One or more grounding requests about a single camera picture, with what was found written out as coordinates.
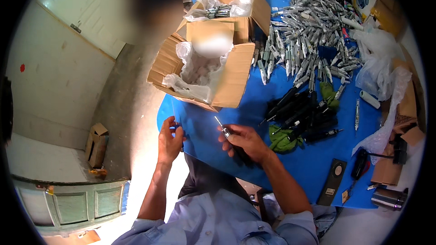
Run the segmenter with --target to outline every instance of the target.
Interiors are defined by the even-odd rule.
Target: metal cylinder
[[[372,195],[371,202],[392,211],[400,211],[407,199],[407,191],[395,191],[378,187]]]

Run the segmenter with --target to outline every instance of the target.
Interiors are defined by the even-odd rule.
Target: white foam roll
[[[375,99],[372,95],[367,93],[366,91],[361,90],[360,97],[362,97],[363,100],[368,102],[374,108],[378,109],[380,107],[380,102],[377,99]]]

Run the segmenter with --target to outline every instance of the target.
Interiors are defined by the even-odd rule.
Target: barcode label
[[[334,192],[335,192],[335,189],[332,189],[332,188],[327,188],[327,190],[326,190],[327,195],[333,195]]]

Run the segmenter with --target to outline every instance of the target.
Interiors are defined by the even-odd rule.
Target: white door
[[[73,25],[85,39],[117,58],[126,44],[114,37],[104,26],[100,14],[101,0],[38,0],[68,26]]]

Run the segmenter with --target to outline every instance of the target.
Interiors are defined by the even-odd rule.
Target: green rag
[[[320,91],[323,99],[327,99],[331,96],[328,101],[328,106],[332,109],[337,110],[337,108],[339,107],[339,100],[336,100],[334,98],[336,92],[333,90],[333,86],[327,82],[320,82]]]
[[[281,129],[274,133],[280,127],[277,125],[270,125],[270,140],[272,144],[270,149],[277,153],[286,153],[292,150],[297,144],[302,145],[302,138],[299,136],[297,139],[290,142],[287,138],[289,134],[292,133],[290,129]]]

